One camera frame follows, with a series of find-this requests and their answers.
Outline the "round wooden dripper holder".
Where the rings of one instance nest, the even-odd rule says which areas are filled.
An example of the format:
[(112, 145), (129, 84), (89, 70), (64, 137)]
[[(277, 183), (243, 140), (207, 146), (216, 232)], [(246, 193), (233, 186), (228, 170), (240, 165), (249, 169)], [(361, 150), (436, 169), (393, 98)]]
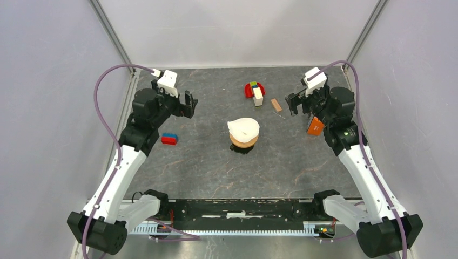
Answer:
[(236, 147), (249, 148), (249, 147), (252, 147), (252, 146), (255, 145), (255, 143), (259, 139), (259, 136), (257, 135), (256, 137), (254, 137), (253, 139), (251, 139), (248, 142), (241, 142), (241, 141), (237, 140), (233, 135), (230, 134), (230, 139), (231, 139), (232, 144), (234, 144)]

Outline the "white paper coffee filter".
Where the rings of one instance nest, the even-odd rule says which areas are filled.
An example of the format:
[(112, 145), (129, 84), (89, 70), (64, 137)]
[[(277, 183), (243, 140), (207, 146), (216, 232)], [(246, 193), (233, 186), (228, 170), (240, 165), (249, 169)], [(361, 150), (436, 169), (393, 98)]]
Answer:
[(240, 118), (227, 122), (228, 132), (241, 142), (248, 142), (260, 133), (260, 125), (253, 118)]

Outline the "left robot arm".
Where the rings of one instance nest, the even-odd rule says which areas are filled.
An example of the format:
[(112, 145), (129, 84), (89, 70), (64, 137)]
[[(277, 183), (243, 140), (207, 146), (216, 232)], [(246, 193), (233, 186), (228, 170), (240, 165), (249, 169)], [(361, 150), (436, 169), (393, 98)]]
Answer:
[(165, 219), (170, 212), (168, 195), (155, 190), (143, 192), (141, 198), (124, 209), (120, 205), (139, 167), (159, 139), (160, 126), (170, 117), (192, 118), (198, 100), (190, 91), (180, 102), (177, 90), (171, 93), (153, 81), (151, 88), (134, 95), (132, 113), (116, 144), (116, 154), (108, 172), (81, 212), (71, 212), (67, 224), (80, 244), (115, 255), (127, 235), (149, 217)]

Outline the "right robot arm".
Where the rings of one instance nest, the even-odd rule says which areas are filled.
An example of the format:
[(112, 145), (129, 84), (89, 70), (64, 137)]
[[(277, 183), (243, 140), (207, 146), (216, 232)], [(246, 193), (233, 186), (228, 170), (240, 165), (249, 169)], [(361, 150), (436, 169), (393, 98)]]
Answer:
[(367, 139), (353, 120), (355, 94), (344, 87), (324, 86), (306, 94), (305, 90), (285, 98), (291, 115), (317, 117), (325, 126), (327, 145), (349, 171), (366, 209), (362, 210), (335, 190), (315, 193), (312, 214), (318, 220), (330, 216), (343, 223), (357, 238), (366, 256), (375, 258), (410, 249), (423, 222), (409, 214), (384, 181)]

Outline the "black coffee server base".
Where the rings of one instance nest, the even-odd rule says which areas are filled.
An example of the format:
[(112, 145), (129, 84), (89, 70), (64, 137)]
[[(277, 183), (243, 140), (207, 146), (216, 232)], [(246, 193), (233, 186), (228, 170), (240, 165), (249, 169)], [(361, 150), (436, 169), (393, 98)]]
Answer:
[(232, 144), (230, 146), (230, 150), (238, 153), (238, 154), (248, 154), (252, 149), (254, 148), (254, 146), (250, 146), (250, 147), (238, 147), (236, 146), (235, 144)]

